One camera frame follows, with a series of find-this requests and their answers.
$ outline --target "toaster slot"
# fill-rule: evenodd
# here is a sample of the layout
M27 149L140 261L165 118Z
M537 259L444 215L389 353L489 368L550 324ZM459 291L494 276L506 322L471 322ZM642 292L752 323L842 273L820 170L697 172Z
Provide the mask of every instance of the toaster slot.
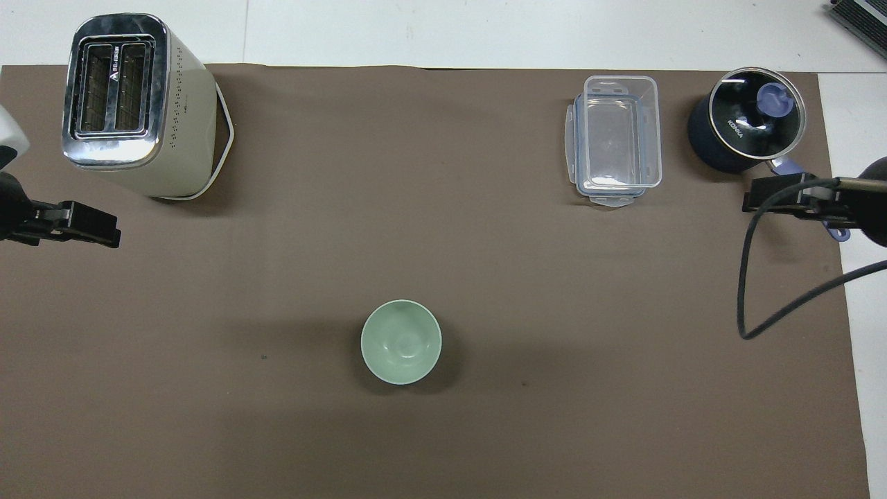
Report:
M82 76L81 131L105 129L105 111L108 101L108 76L114 47L110 44L90 44L86 47L86 73Z
M146 44L125 44L120 56L120 82L117 86L117 110L114 129L139 131L144 127L145 77L148 50Z

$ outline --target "kettle lid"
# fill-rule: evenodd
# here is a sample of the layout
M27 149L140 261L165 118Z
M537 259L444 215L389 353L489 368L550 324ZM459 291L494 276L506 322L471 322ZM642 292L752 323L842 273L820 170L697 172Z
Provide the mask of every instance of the kettle lid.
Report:
M721 78L711 91L709 117L728 147L762 161L790 151L806 125L795 85L760 67L743 67Z

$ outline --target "black cable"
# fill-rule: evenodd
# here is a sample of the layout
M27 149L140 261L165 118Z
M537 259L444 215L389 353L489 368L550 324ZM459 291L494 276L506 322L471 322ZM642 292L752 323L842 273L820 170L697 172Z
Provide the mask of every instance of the black cable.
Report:
M869 275L871 273L875 273L884 269L887 269L887 260L883 262L878 262L872 265L866 265L864 267L858 268L854 271L848 272L844 275L840 275L831 281L824 282L819 286L807 291L800 297L795 298L788 305L783 306L778 312L771 315L767 318L766 321L761 322L756 328L752 331L746 332L745 330L745 274L749 270L749 252L751 250L751 237L755 234L755 228L757 227L757 222L764 216L764 214L769 211L773 206L775 206L780 201L784 200L786 197L796 194L804 189L808 189L810 187L829 187L834 188L840 184L840 181L836 178L818 178L816 180L808 180L806 182L801 182L799 184L795 184L793 186L788 186L776 194L768 197L764 202L761 203L761 206L757 209L755 216L751 218L749 222L749 228L745 231L745 242L742 244L742 261L739 264L739 288L736 291L736 326L739 328L739 336L742 339L751 339L757 337L761 333L763 333L767 328L775 324L777 321L794 312L795 309L800 307L801 305L809 302L810 300L816 298L817 296L825 293L826 291L836 288L841 284L845 284L846 282L850 282L854 279L858 279L862 276Z

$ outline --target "purple knob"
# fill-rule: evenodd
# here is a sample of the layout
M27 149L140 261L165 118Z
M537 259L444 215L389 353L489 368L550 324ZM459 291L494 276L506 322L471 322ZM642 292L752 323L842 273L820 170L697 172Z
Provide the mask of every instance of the purple knob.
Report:
M782 118L795 108L795 100L782 83L767 83L757 90L757 110L763 115Z

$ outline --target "toaster label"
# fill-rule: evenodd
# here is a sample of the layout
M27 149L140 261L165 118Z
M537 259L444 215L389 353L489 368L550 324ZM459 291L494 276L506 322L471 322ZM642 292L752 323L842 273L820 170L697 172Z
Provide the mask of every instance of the toaster label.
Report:
M114 56L111 59L111 79L117 81L120 78L120 45L114 47Z

